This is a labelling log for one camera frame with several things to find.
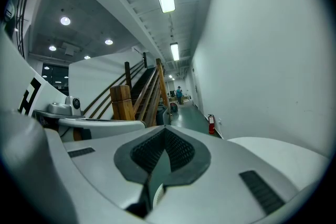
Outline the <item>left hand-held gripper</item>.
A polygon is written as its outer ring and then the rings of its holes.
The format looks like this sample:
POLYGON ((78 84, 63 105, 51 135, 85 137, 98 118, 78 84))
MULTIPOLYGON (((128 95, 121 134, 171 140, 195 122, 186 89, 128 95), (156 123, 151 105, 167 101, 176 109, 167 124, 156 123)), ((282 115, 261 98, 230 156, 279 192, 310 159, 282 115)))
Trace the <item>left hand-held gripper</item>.
POLYGON ((32 116, 41 111, 58 121, 63 141, 83 141, 116 136, 146 128, 142 121, 98 120, 83 118, 74 108, 73 97, 67 97, 21 56, 13 42, 1 29, 1 111, 32 116))

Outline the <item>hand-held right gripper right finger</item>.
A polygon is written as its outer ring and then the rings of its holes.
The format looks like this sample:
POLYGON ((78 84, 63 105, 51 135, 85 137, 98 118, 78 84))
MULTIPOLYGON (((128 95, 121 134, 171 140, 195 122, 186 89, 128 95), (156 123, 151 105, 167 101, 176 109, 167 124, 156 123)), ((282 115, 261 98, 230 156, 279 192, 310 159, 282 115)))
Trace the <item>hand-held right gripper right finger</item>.
POLYGON ((202 142, 211 154, 206 172, 194 183, 169 187, 146 216, 148 223, 253 223, 266 216, 241 173, 255 171, 287 203, 297 188, 280 171, 236 143, 170 126, 202 142))

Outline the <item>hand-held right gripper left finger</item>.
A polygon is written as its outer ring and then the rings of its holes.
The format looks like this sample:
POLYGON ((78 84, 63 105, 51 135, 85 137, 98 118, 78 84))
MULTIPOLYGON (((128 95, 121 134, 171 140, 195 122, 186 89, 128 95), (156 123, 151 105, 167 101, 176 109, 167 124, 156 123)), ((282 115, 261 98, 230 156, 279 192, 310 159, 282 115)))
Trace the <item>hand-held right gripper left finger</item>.
POLYGON ((126 180, 114 162, 117 149, 144 134, 146 129, 94 140, 63 143, 46 130, 56 172, 65 187, 76 218, 146 218, 155 193, 166 177, 163 152, 145 183, 126 180))

